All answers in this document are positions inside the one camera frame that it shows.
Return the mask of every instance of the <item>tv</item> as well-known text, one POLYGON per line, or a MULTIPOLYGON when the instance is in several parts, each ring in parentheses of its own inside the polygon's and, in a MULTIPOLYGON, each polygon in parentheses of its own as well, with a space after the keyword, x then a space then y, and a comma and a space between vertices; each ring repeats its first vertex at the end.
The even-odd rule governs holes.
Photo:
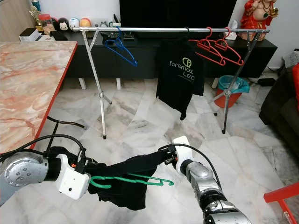
POLYGON ((224 28, 236 0, 120 0, 121 26, 224 28))

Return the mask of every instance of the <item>red hanger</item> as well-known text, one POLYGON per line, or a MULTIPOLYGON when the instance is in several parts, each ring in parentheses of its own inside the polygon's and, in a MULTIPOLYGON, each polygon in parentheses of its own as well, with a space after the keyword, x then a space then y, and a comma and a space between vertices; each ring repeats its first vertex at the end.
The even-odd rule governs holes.
POLYGON ((226 35, 225 37, 223 37, 222 39, 219 39, 219 40, 216 40, 216 41, 213 41, 213 40, 209 40, 209 42, 214 42, 215 43, 215 47, 216 48, 219 48, 219 49, 221 49, 221 50, 223 50, 223 51, 226 51, 227 49, 230 49, 231 51, 233 51, 237 56, 238 56, 238 61, 233 61, 233 60, 231 60, 231 59, 229 59, 229 58, 227 58, 227 57, 224 57, 223 56, 223 59, 225 59, 225 60, 227 60, 227 61, 229 61, 229 62, 232 62, 232 63, 234 63, 234 64, 237 64, 237 65, 243 65, 244 64, 244 61, 241 59, 241 56, 234 50, 234 49, 232 49, 229 45, 228 45, 228 43, 226 42, 226 40, 225 40, 225 38, 226 37, 228 37, 229 35, 230 35, 230 28, 228 28, 228 27, 225 27, 225 29, 227 29, 228 30, 228 35, 226 35))
POLYGON ((211 58, 209 58, 209 57, 207 57, 205 55, 202 55, 202 54, 200 54, 198 52, 196 52, 196 54, 198 54, 201 57, 206 58, 207 60, 210 60, 210 61, 212 61, 214 63, 217 63, 217 64, 219 64, 221 66, 224 66, 225 65, 224 57, 219 53, 219 51, 217 51, 214 47, 211 46, 211 43, 210 43, 211 40, 208 39, 209 37, 212 36, 212 28, 207 27, 207 29, 209 29, 211 32, 210 32, 210 35, 208 35, 205 39, 201 39, 200 41, 198 41, 198 40, 189 40, 189 41, 197 42, 196 45, 199 48, 201 48, 203 50, 206 50, 206 51, 208 51, 208 52, 210 52, 210 53, 218 56, 220 58, 220 61, 219 62, 215 61, 215 60, 213 60, 213 59, 211 59, 211 58))

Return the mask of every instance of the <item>black t-shirt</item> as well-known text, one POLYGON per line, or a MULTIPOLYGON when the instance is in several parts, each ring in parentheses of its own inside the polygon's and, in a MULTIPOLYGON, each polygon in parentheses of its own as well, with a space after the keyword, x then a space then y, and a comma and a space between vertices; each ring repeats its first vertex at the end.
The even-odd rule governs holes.
POLYGON ((203 95, 203 60, 186 38, 163 41, 157 51, 159 80, 156 97, 182 113, 193 94, 203 95))

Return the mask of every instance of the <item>marble table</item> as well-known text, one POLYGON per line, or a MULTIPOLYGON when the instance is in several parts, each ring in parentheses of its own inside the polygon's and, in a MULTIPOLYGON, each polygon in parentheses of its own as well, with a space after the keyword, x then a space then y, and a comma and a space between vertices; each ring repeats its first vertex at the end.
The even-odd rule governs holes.
POLYGON ((0 42, 0 153, 37 138, 76 41, 0 42))

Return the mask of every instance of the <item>marble floor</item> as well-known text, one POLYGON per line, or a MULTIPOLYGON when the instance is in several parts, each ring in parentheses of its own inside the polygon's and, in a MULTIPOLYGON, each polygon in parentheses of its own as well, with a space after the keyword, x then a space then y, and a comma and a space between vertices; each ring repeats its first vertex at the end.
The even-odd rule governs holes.
MULTIPOLYGON (((206 80, 204 96, 193 96, 187 118, 155 98, 157 80, 101 80, 113 104, 105 103, 107 139, 103 140, 100 101, 95 82, 86 80, 80 89, 77 79, 66 79, 50 116, 87 126, 60 125, 57 133, 79 139, 86 154, 108 165, 139 154, 148 154, 186 135, 190 144, 204 152, 214 164, 223 191, 253 224, 287 223, 277 203, 265 203, 264 193, 299 181, 299 163, 271 126, 259 119, 261 105, 270 87, 252 84, 229 109, 226 134, 222 134, 223 109, 214 102, 212 80, 206 80)), ((51 134, 54 123, 46 122, 42 134, 51 134)), ((53 144, 78 152, 73 142, 57 138, 53 144)), ((45 150, 47 141, 36 149, 45 150)), ((196 160, 207 165, 195 154, 196 160)), ((24 187, 0 208, 3 224, 200 224, 202 212, 186 178, 170 166, 160 165, 156 177, 174 181, 174 186, 149 186, 146 208, 131 211, 110 202, 99 202, 86 193, 79 200, 60 194, 52 182, 24 187)), ((299 220, 299 197, 287 200, 299 220)))

